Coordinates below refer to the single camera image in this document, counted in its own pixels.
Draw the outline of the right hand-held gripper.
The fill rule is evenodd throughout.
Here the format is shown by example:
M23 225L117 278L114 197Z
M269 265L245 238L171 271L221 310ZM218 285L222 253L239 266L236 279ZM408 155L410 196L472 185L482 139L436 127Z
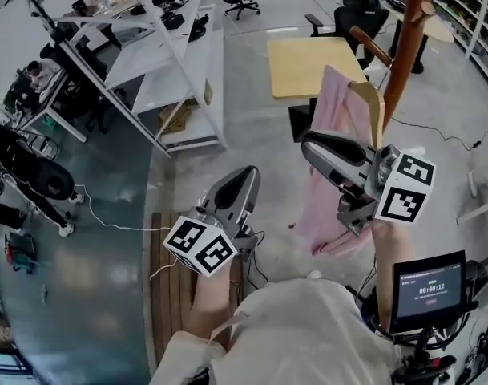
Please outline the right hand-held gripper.
M434 188L436 164L392 144L375 148L338 132L307 132L304 158L342 194L337 219L361 235L373 219L412 225Z

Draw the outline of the wooden slat platform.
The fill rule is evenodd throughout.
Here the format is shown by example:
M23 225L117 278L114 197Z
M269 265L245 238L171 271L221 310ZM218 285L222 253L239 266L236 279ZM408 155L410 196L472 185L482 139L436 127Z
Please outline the wooden slat platform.
M188 321L195 295L197 274L180 265L163 246L168 229L179 219L178 213L151 215L151 320L155 361L163 357L172 335Z

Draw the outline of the small black monitor screen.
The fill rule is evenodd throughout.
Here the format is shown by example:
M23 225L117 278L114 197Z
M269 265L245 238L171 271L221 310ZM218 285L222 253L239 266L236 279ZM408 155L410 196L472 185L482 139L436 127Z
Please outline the small black monitor screen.
M391 334L448 327L464 314L465 305L463 250L393 265Z

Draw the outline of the black box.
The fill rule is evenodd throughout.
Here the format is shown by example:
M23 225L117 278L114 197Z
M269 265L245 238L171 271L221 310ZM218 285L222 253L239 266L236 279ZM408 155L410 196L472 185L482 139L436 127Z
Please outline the black box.
M184 24L182 14L169 11L161 16L161 21L167 30L176 30Z

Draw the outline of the black monitor mount rig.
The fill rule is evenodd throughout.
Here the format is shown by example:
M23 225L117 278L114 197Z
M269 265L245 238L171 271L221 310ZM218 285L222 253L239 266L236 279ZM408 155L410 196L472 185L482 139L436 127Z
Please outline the black monitor mount rig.
M464 314L445 328L426 328L391 334L393 343L411 346L413 352L404 358L392 375L393 385L446 385L457 362L445 349L460 335L470 319L488 321L488 258L466 260L466 305ZM488 367L488 325L466 356L465 367L455 385L479 376Z

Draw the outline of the wooden clothes hanger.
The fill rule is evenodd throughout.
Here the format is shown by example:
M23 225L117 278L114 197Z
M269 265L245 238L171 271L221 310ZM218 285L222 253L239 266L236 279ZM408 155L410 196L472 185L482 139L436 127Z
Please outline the wooden clothes hanger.
M385 100L383 94L369 81L361 83L351 81L348 88L366 103L369 109L371 144L375 148L381 148L385 118Z

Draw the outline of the white metal shelving rack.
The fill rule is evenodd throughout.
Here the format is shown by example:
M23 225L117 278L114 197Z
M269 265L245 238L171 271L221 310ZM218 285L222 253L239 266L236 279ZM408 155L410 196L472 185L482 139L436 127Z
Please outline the white metal shelving rack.
M152 0L142 5L142 21L122 19L114 12L91 17L52 17L44 0L26 0L30 12L67 58L100 93L166 156L212 145L225 147L224 32L214 27L216 6L189 0L181 7L184 24L167 30ZM123 46L106 77L81 56L79 40L96 23L147 29L148 35ZM161 136L159 112L170 104L192 108L186 129Z

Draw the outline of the person's white shirt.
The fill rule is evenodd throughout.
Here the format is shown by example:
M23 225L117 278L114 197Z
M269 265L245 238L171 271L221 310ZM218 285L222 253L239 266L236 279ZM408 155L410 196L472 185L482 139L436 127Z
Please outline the person's white shirt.
M174 334L149 385L391 385L400 362L346 288L302 278L253 292L209 338Z

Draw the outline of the person's left forearm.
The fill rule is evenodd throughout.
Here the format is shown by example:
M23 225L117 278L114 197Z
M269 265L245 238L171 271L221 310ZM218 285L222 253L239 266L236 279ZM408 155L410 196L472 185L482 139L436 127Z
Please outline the person's left forearm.
M186 331L197 338L210 339L212 332L230 316L230 273L219 271L211 277L200 275Z

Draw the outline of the light wooden square table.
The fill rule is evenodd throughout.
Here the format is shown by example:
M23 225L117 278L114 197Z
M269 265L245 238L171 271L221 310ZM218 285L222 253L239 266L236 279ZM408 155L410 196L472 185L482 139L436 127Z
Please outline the light wooden square table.
M318 95L326 66L352 81L365 74L344 38L287 38L267 42L272 97L308 99Z

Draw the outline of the red and teal trolley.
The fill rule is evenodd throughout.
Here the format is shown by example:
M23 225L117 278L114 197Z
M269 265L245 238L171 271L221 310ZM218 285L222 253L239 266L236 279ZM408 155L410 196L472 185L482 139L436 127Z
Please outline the red and teal trolley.
M33 274L38 264L34 238L29 234L8 233L4 236L6 261L14 272L24 270Z

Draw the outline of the round wooden table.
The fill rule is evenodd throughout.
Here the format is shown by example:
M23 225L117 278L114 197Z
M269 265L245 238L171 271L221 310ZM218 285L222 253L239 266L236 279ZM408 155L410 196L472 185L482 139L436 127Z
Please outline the round wooden table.
M397 52L397 45L401 34L401 27L404 18L404 14L391 10L390 13L397 19L397 24L395 28L395 33L393 36L393 42L389 48L389 56L393 59ZM452 43L454 37L451 32L445 27L444 22L437 16L431 17L425 22L423 30L423 38L421 40L420 47L418 49L417 57L415 63L411 70L412 74L419 75L424 71L424 66L421 62L421 57L423 56L425 46L428 39L436 39L444 43Z

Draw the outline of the flat cardboard boxes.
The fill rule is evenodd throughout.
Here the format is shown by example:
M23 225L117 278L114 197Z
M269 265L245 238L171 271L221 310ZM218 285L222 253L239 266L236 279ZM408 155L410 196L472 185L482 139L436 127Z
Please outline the flat cardboard boxes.
M182 132L186 129L192 108L186 104L170 104L159 112L158 129L161 136Z

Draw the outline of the pink garment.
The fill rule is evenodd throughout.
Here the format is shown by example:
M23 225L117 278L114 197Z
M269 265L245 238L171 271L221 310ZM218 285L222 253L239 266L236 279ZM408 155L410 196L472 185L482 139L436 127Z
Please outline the pink garment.
M336 131L355 140L372 143L369 106L353 90L350 79L337 69L326 66L317 98L311 129L318 132ZM302 210L294 230L300 247L313 256L334 257L359 250L372 238L370 228L355 236L337 219L341 193L316 169L309 169L304 188Z

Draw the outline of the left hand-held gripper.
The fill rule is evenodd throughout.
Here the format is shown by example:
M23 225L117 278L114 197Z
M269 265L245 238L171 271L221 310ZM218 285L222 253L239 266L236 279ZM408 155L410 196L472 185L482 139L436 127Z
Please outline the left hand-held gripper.
M248 165L218 180L199 204L179 216L163 246L183 266L211 277L235 256L248 261L256 233L248 218L254 211L260 172Z

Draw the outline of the white desk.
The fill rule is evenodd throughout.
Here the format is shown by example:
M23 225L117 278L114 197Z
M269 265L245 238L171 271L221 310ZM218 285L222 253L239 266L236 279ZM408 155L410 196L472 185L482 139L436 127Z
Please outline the white desk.
M70 124L64 117L62 117L54 107L54 102L57 95L64 88L64 84L67 81L68 74L65 70L61 70L57 73L49 82L46 90L40 94L39 99L41 103L38 106L38 110L33 115L22 116L21 119L15 124L15 128L18 130L26 130L32 124L36 123L44 116L48 116L53 119L58 125L69 132L73 137L79 140L81 143L87 142L87 137L82 134L75 126Z

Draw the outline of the black table base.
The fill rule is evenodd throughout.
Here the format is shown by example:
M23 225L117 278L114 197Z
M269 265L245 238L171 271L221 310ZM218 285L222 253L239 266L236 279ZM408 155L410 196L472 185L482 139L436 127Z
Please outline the black table base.
M311 128L317 100L311 98L309 104L291 106L288 108L292 138L295 143L300 143L306 132Z

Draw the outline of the brown wooden coat rack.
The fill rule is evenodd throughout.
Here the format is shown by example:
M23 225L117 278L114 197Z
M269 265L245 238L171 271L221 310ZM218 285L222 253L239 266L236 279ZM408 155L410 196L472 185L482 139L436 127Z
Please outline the brown wooden coat rack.
M425 22L435 13L429 0L407 0L397 52L389 67L390 76L385 91L385 118L383 132L393 116L395 108L405 89L417 57L423 37Z

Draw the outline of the person's right forearm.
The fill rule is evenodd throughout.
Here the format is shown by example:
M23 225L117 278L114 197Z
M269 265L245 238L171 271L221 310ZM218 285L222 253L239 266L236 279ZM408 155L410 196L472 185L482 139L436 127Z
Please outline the person's right forearm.
M380 325L389 330L393 309L393 266L413 259L408 229L402 225L375 220L371 223L376 257L376 292Z

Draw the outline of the white table frame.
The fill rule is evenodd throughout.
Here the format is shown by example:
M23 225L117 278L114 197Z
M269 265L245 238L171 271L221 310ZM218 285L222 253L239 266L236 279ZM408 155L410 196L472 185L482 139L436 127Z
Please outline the white table frame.
M456 223L461 224L470 221L486 212L488 212L488 202L472 211L469 211L468 213L462 214L460 217L457 217Z

